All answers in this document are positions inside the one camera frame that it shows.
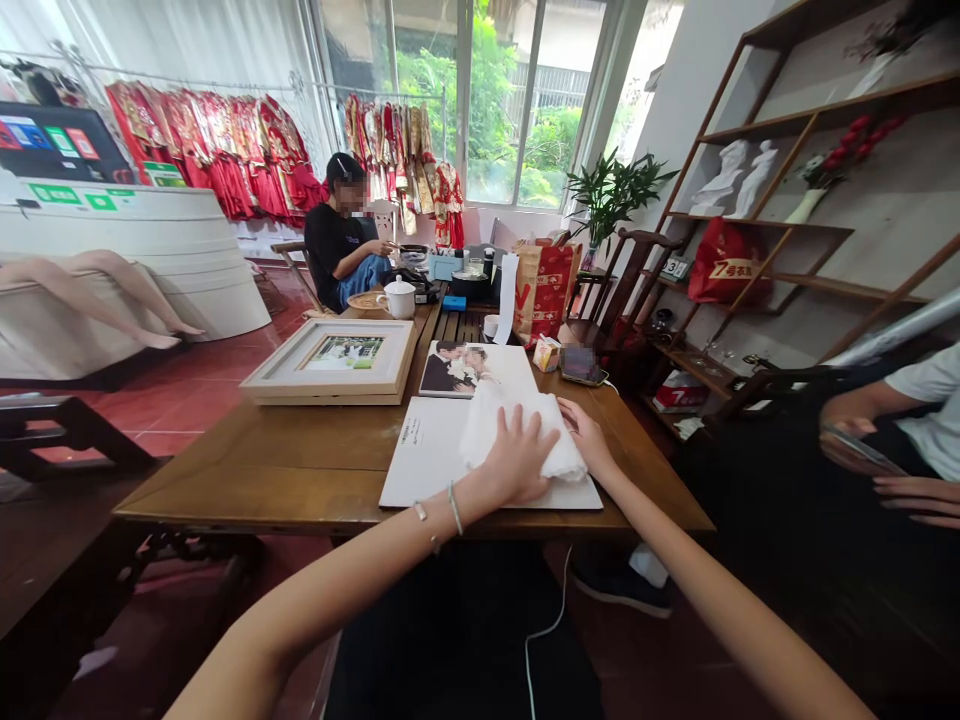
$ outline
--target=red bag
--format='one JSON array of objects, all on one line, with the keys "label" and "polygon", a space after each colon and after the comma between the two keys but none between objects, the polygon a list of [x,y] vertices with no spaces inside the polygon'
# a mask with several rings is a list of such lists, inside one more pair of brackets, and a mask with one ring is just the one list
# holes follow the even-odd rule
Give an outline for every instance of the red bag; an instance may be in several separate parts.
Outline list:
[{"label": "red bag", "polygon": [[513,330],[528,349],[543,333],[556,338],[580,269],[582,245],[520,245]]},{"label": "red bag", "polygon": [[[716,217],[707,225],[690,273],[688,297],[694,302],[730,304],[760,271],[767,257],[763,242],[743,228]],[[761,305],[773,290],[773,281],[759,278],[744,298]]]}]

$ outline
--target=wedding photo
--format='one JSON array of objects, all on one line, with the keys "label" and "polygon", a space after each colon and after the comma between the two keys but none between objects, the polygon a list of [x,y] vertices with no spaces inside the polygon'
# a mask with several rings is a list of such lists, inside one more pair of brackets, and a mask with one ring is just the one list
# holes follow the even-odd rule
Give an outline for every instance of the wedding photo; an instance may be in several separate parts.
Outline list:
[{"label": "wedding photo", "polygon": [[[520,372],[514,367],[518,357]],[[434,340],[420,381],[420,394],[469,398],[481,380],[504,384],[526,377],[529,370],[524,365],[529,363],[520,347]]]},{"label": "wedding photo", "polygon": [[325,335],[298,370],[369,370],[383,335]]}]

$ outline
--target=phone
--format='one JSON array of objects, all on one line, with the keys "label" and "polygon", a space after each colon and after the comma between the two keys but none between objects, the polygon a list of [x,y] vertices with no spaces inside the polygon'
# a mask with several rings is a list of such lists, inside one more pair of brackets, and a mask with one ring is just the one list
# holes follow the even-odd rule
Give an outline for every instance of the phone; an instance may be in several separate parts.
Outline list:
[{"label": "phone", "polygon": [[609,374],[597,364],[591,348],[560,348],[560,375],[564,380],[599,387]]},{"label": "phone", "polygon": [[838,430],[832,425],[828,425],[825,429],[828,433],[833,435],[833,437],[857,453],[862,460],[871,462],[894,476],[907,477],[910,475],[910,473],[903,470],[903,468],[898,466],[882,452],[870,447],[859,438],[855,438],[853,435],[849,435],[843,430]]}]

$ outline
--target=human hand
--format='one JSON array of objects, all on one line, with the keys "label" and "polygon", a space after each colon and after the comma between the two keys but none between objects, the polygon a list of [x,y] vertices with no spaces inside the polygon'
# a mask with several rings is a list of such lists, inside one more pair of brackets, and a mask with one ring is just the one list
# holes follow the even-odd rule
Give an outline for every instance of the human hand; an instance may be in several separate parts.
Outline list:
[{"label": "human hand", "polygon": [[864,417],[824,418],[821,423],[820,449],[827,459],[832,460],[840,467],[860,475],[884,475],[889,473],[876,463],[865,460],[856,450],[845,445],[838,437],[827,432],[828,427],[834,427],[858,440],[877,431],[876,426]]},{"label": "human hand", "polygon": [[477,468],[484,483],[493,489],[497,507],[536,500],[550,487],[549,478],[540,475],[540,469],[560,439],[560,431],[551,430],[541,439],[542,423],[540,413],[534,413],[524,429],[522,405],[513,409],[509,425],[506,411],[497,411],[497,439]]},{"label": "human hand", "polygon": [[911,515],[910,519],[925,525],[960,530],[960,483],[918,477],[875,477],[874,488],[880,495],[901,499],[886,500],[887,508],[927,510],[933,515]]},{"label": "human hand", "polygon": [[389,240],[370,240],[365,242],[363,246],[370,255],[379,255],[380,257],[387,257],[397,249],[397,246]]},{"label": "human hand", "polygon": [[617,467],[607,447],[607,441],[603,438],[603,430],[593,418],[587,415],[586,410],[572,400],[558,397],[557,404],[570,430],[570,436],[577,444],[577,450],[587,463],[587,469],[591,475],[602,482],[598,475],[603,475]]}]

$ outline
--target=charging cable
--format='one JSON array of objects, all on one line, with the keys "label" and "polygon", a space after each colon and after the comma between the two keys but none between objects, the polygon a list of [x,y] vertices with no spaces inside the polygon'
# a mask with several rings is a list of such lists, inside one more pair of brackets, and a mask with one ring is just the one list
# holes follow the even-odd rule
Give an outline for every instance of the charging cable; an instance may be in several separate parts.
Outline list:
[{"label": "charging cable", "polygon": [[548,627],[546,630],[541,630],[540,632],[533,633],[532,635],[527,635],[527,639],[523,642],[523,655],[527,663],[527,689],[530,690],[530,718],[531,720],[537,720],[537,708],[533,702],[533,680],[530,678],[530,641],[536,640],[537,638],[543,637],[544,635],[549,635],[554,630],[557,629],[557,625],[560,624],[560,621],[563,619],[563,612],[567,607],[567,568],[570,567],[570,553],[573,552],[573,545],[567,549],[567,559],[563,561],[563,599],[560,602],[560,614],[557,615],[557,619],[554,620],[553,625]]}]

